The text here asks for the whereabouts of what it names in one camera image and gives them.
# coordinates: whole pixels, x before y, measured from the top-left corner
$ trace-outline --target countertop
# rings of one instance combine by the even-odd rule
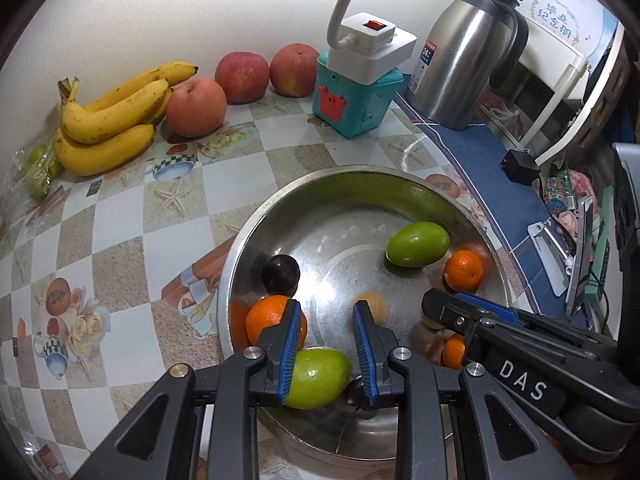
[[[238,232],[276,190],[322,168],[375,164],[447,177],[447,192],[495,246],[512,303],[560,312],[526,238],[526,226],[548,215],[531,188],[499,171],[504,148],[484,125],[453,132],[429,124],[401,95],[396,101],[379,128],[355,139],[313,116],[310,98],[270,92],[229,107],[223,129],[198,143],[168,143],[158,128],[145,156],[97,178],[63,178],[46,212],[10,227],[0,242],[0,406],[40,478],[38,450],[53,453],[69,476],[168,367],[220,361],[215,290],[208,301],[175,307],[163,289]],[[163,180],[164,168],[173,171],[177,162],[189,171]],[[70,299],[52,316],[45,298],[56,278],[68,284]],[[38,356],[51,323],[68,353],[60,378]],[[19,338],[17,357],[12,338]],[[263,479],[392,477],[331,468],[264,428],[259,447]]]

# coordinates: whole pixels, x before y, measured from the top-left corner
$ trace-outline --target red switch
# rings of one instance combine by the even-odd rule
[[[375,31],[382,30],[386,27],[384,23],[377,22],[376,20],[369,20],[367,23],[364,23],[364,26]]]
[[[347,105],[347,99],[341,95],[332,94],[324,85],[318,87],[318,92],[320,93],[320,113],[334,123],[339,123],[344,107]]]

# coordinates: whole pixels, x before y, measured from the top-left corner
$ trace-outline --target teal box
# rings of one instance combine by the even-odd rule
[[[326,52],[318,57],[314,114],[345,137],[354,137],[380,126],[391,99],[402,84],[402,71],[395,68],[375,83],[361,85],[329,70],[326,59]]]

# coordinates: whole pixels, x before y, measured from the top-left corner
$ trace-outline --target banana bunch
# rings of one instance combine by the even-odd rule
[[[171,87],[198,71],[175,61],[140,73],[93,103],[76,102],[78,79],[58,82],[62,101],[54,147],[62,165],[79,176],[112,170],[142,153],[164,116]]]

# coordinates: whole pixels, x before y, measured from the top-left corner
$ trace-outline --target white wall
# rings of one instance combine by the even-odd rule
[[[233,50],[268,61],[288,43],[326,49],[336,0],[47,0],[0,71],[0,168],[31,136],[58,121],[56,81],[78,76],[90,102],[130,76],[181,59],[212,75]],[[424,42],[453,0],[353,0]],[[414,60],[419,48],[415,49]],[[414,60],[402,65],[410,72]]]

